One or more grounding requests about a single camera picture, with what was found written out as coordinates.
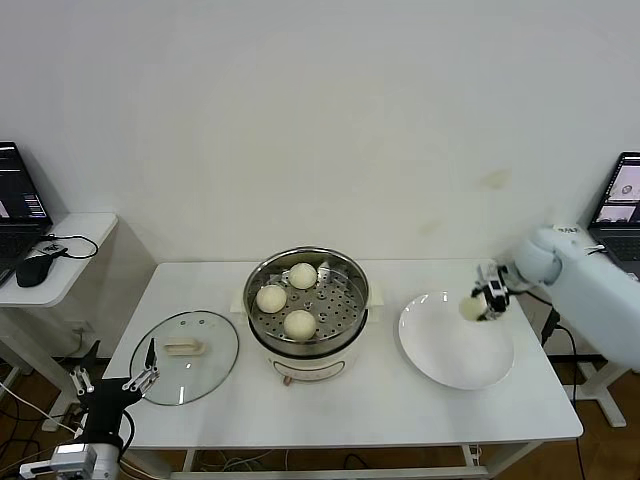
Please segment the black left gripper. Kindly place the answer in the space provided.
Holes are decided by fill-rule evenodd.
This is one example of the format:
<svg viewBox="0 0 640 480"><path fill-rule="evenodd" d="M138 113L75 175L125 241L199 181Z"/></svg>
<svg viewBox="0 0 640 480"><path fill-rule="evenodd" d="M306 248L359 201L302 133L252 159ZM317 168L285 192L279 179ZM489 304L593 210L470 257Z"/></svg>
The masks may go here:
<svg viewBox="0 0 640 480"><path fill-rule="evenodd" d="M155 340L151 339L144 356L143 368L131 378L102 379L95 387L90 377L100 341L96 340L79 363L70 371L87 418L81 440L120 440L119 432L125 409L142 399L141 391L148 391L159 377Z"/></svg>

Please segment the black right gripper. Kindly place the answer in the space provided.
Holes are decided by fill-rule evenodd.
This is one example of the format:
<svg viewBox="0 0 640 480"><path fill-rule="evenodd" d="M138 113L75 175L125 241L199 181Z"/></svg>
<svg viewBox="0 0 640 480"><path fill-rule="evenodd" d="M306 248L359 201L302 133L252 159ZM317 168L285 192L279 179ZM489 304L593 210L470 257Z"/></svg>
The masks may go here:
<svg viewBox="0 0 640 480"><path fill-rule="evenodd" d="M472 297L485 299L486 308L478 317L479 322L494 321L499 319L509 308L509 295L493 296L488 293L488 285L476 285L472 290Z"/></svg>

